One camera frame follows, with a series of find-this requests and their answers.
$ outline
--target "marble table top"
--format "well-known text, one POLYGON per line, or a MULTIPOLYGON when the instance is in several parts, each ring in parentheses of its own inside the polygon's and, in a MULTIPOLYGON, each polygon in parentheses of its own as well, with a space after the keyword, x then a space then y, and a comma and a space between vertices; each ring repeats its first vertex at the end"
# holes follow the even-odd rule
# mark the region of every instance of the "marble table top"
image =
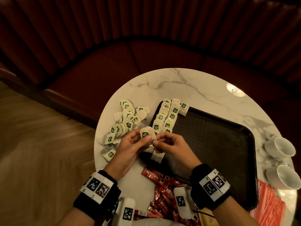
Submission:
MULTIPOLYGON (((285 163, 293 167, 291 158, 283 162, 273 159, 263 149, 263 144, 272 135, 281 136, 269 116, 249 96, 238 97, 227 90, 227 82, 213 75, 191 69, 170 68, 147 72, 120 87, 107 102, 97 125, 94 142, 96 171, 103 169, 107 161, 100 154, 100 142, 115 123, 113 114, 120 111, 119 101, 129 99, 134 107, 148 106, 150 123, 158 104, 164 98, 179 98, 191 107, 246 126, 254 135, 256 145, 257 176, 269 183, 264 171, 272 165, 285 163)), ((154 183, 141 175, 145 166, 137 159, 130 171, 118 182, 121 197, 136 200, 136 208, 147 211, 154 197, 154 183)), ((282 225, 291 225, 296 208, 295 190, 278 190, 286 203, 282 225)))

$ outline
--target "left hand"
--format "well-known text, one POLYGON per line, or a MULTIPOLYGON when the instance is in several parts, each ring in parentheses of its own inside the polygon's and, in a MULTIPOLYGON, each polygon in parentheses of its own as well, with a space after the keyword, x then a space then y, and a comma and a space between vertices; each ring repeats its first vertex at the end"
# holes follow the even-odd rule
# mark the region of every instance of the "left hand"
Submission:
POLYGON ((115 155, 103 169, 116 181, 130 170, 138 154, 147 149, 145 144, 151 140, 151 136, 141 139, 140 130, 134 129, 122 138, 115 155))

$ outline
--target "wrist strap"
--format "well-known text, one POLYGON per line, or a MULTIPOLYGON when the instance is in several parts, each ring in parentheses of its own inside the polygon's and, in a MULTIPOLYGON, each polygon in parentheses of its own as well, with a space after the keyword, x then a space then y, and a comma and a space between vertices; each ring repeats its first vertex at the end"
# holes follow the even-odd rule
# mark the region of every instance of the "wrist strap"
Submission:
POLYGON ((80 191, 73 206, 95 221, 112 212, 121 193, 117 181, 105 171, 93 173, 80 191))
POLYGON ((195 167, 190 176, 191 198, 199 209, 216 209, 230 196, 230 184, 207 164, 195 167))

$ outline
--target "wooden floor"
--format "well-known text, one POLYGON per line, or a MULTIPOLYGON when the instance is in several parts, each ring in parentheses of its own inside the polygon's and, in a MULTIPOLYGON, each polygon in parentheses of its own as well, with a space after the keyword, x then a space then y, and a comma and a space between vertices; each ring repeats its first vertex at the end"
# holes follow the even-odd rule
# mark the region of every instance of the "wooden floor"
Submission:
POLYGON ((0 82, 0 225, 54 225, 95 171, 95 130, 0 82))

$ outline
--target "plastic serving tray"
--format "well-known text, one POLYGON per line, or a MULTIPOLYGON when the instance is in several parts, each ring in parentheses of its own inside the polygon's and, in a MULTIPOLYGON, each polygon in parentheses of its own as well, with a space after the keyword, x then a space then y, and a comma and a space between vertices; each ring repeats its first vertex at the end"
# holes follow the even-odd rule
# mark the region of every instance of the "plastic serving tray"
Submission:
MULTIPOLYGON (((159 113, 161 102, 150 123, 159 113)), ((257 170, 255 142, 245 126, 189 108, 186 117, 178 115, 173 133, 184 137, 201 162, 216 168, 230 183, 232 197, 246 210, 256 207, 257 170)), ((151 159, 152 153, 139 154, 141 161, 156 170, 190 185, 190 173, 166 153, 162 162, 151 159)))

